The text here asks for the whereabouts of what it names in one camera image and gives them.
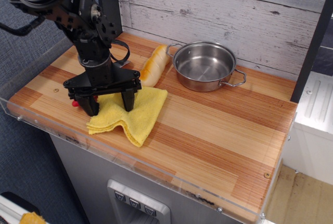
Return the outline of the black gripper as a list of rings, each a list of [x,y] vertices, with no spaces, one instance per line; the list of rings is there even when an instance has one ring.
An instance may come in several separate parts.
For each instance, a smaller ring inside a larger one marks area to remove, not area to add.
[[[126,111],[134,108],[135,94],[142,88],[136,70],[118,68],[111,60],[103,62],[81,60],[85,71],[63,83],[70,99],[76,99],[88,116],[96,116],[99,103],[96,96],[120,93]]]

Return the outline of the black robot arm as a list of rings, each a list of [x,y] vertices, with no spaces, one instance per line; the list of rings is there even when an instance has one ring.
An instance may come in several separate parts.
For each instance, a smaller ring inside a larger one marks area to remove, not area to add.
[[[76,101],[89,116],[99,112],[96,98],[120,93],[124,108],[134,107],[135,94],[141,89],[140,73],[125,69],[127,58],[118,60],[110,52],[112,45],[126,46],[116,39],[111,23],[96,0],[9,0],[22,12],[34,15],[27,25],[1,29],[16,36],[28,35],[45,20],[53,21],[73,43],[84,72],[64,82],[70,99]]]

